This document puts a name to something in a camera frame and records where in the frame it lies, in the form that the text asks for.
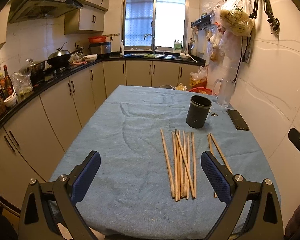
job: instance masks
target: black cup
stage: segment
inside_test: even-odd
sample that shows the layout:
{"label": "black cup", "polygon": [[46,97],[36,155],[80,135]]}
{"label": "black cup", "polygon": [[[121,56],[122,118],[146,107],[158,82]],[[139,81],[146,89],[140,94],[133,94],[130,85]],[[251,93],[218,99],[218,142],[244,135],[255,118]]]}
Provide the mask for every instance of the black cup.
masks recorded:
{"label": "black cup", "polygon": [[202,128],[212,102],[202,96],[192,96],[186,122],[192,128]]}

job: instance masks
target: window frame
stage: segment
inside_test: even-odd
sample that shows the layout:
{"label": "window frame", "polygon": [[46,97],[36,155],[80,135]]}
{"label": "window frame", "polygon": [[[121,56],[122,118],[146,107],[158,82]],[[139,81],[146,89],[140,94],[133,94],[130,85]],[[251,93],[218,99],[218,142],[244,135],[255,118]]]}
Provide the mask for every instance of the window frame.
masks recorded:
{"label": "window frame", "polygon": [[[152,19],[152,35],[154,35],[155,30],[155,9],[156,9],[156,3],[157,0],[153,0],[153,19]],[[184,24],[184,31],[183,31],[183,42],[182,42],[182,52],[186,50],[186,39],[187,39],[187,22],[188,22],[188,6],[189,6],[189,0],[186,0],[185,4],[185,24]],[[122,14],[122,40],[125,50],[131,50],[131,48],[134,49],[151,49],[151,46],[153,47],[153,41],[151,41],[151,46],[126,46],[125,45],[125,24],[126,24],[126,0],[123,0],[123,14]],[[170,47],[158,47],[157,50],[163,50],[163,51],[173,51],[173,48]]]}

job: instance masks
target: black countertop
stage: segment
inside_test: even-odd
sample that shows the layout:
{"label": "black countertop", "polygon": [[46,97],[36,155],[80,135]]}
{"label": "black countertop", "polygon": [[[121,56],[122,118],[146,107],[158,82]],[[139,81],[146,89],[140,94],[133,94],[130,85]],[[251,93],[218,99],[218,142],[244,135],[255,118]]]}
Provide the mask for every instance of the black countertop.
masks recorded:
{"label": "black countertop", "polygon": [[165,59],[165,58],[154,58],[154,57],[124,57],[124,56],[120,56],[118,53],[113,53],[108,58],[97,59],[93,62],[89,62],[87,64],[82,64],[77,67],[67,69],[67,70],[63,71],[62,73],[55,75],[54,78],[35,86],[33,88],[33,91],[31,91],[30,93],[27,93],[23,96],[18,96],[17,104],[15,104],[15,106],[13,106],[12,108],[8,108],[7,111],[5,112],[5,114],[0,116],[0,129],[16,112],[18,112],[22,107],[24,107],[27,103],[29,103],[32,99],[34,99],[35,97],[40,95],[42,92],[44,92],[48,88],[52,87],[53,85],[57,84],[61,80],[65,79],[87,67],[95,65],[99,62],[112,61],[112,60],[114,60],[114,61],[115,60],[149,60],[149,61],[165,61],[165,62],[175,62],[175,63],[182,63],[182,64],[188,64],[188,65],[204,66],[205,61],[203,59],[198,58],[196,56],[192,56],[192,57],[194,59],[198,60],[199,62],[197,63],[197,62],[194,62],[193,60],[183,60],[181,58]]}

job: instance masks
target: sink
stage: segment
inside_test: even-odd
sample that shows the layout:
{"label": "sink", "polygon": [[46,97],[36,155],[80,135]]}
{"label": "sink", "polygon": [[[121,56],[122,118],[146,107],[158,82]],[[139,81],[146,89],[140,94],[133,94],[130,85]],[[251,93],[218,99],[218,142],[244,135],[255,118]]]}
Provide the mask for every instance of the sink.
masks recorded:
{"label": "sink", "polygon": [[[130,54],[124,55],[124,57],[145,57],[145,55],[147,55],[147,54],[151,54],[151,53],[130,53]],[[155,57],[159,57],[159,58],[177,58],[174,55],[163,55],[163,54],[155,54]]]}

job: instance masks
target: blue tablecloth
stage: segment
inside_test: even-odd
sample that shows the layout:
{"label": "blue tablecloth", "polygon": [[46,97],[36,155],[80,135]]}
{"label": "blue tablecloth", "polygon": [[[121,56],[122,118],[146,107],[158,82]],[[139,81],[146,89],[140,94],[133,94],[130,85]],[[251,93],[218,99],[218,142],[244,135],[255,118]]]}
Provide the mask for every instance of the blue tablecloth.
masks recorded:
{"label": "blue tablecloth", "polygon": [[[234,174],[250,181],[270,178],[279,190],[269,164],[250,131],[236,130],[226,109],[213,101],[202,129],[186,124],[191,96],[195,93],[147,88],[118,87],[103,103],[67,150],[50,180],[69,174],[91,150],[101,155],[101,167],[84,200],[77,203],[91,228],[105,234],[145,239],[201,239],[210,231],[225,204],[213,197],[213,189],[201,165],[201,153],[209,150],[211,132]],[[162,148],[164,130],[170,163],[173,163],[171,131],[194,132],[197,165],[197,198],[171,198]],[[223,164],[217,150],[216,158]],[[248,213],[245,207],[237,228]]]}

